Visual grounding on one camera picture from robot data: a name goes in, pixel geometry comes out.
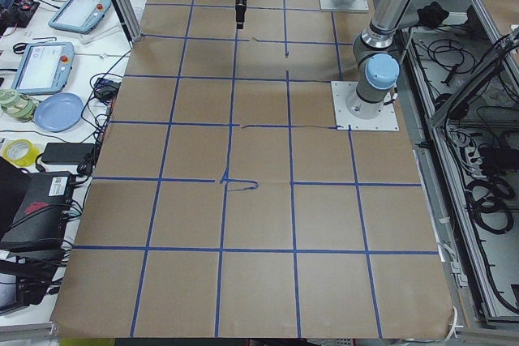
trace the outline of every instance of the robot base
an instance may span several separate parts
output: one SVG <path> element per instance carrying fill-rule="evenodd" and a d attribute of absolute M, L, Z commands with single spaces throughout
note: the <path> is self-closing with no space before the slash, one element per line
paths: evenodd
<path fill-rule="evenodd" d="M 357 82 L 332 81 L 333 107 L 335 109 L 335 123 L 339 130 L 371 130 L 371 131 L 398 131 L 397 115 L 392 105 L 384 105 L 379 116 L 373 119 L 361 119 L 354 116 L 346 107 L 346 98 L 355 90 Z"/>
<path fill-rule="evenodd" d="M 355 14 L 366 14 L 370 7 L 367 0 L 319 0 L 322 11 L 344 11 Z"/>

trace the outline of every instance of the metal plate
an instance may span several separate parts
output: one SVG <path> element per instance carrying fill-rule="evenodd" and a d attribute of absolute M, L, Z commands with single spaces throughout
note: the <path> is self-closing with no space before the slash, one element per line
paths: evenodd
<path fill-rule="evenodd" d="M 355 14 L 366 14 L 370 7 L 367 0 L 319 0 L 322 11 L 344 11 Z"/>
<path fill-rule="evenodd" d="M 339 130 L 371 130 L 371 131 L 398 131 L 397 115 L 392 105 L 385 105 L 380 115 L 374 119 L 361 119 L 355 117 L 346 108 L 348 93 L 357 87 L 357 82 L 332 81 L 333 108 L 335 110 L 335 123 Z"/>

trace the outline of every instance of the yellow tape roll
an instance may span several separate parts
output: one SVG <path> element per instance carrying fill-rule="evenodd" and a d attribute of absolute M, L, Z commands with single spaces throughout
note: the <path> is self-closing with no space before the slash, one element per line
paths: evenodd
<path fill-rule="evenodd" d="M 3 151 L 3 158 L 12 164 L 25 167 L 34 164 L 34 160 L 40 151 L 30 141 L 18 139 L 9 142 Z"/>

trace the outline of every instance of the blue-framed tablet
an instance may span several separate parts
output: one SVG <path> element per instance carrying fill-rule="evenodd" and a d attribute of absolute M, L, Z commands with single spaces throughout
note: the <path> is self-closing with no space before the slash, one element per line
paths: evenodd
<path fill-rule="evenodd" d="M 51 95 L 65 87 L 74 61 L 70 42 L 28 44 L 12 89 L 27 95 Z"/>
<path fill-rule="evenodd" d="M 87 34 L 103 19 L 111 5 L 111 0 L 67 0 L 49 21 L 49 26 Z"/>

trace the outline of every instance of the tape roll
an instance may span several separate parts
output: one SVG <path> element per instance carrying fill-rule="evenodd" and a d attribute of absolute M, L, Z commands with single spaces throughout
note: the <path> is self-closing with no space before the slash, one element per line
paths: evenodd
<path fill-rule="evenodd" d="M 3 151 L 3 158 L 12 164 L 20 167 L 26 167 L 34 164 L 34 160 L 40 154 L 40 151 L 30 141 L 26 139 L 18 139 L 9 142 Z"/>

